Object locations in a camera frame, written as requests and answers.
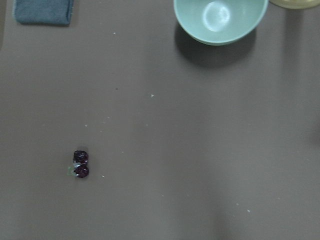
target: table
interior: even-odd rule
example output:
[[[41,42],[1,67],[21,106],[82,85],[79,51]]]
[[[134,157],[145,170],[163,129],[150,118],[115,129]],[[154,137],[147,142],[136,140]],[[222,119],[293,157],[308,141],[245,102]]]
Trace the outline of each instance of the table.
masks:
[[[69,27],[1,7],[2,240],[319,239],[320,7],[219,47],[171,0],[76,0]]]

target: bowl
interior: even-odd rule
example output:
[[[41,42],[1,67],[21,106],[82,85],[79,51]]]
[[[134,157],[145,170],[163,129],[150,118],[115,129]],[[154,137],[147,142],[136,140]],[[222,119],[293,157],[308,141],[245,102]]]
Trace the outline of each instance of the bowl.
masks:
[[[266,13],[268,0],[173,0],[181,27],[207,45],[231,44],[249,34]]]

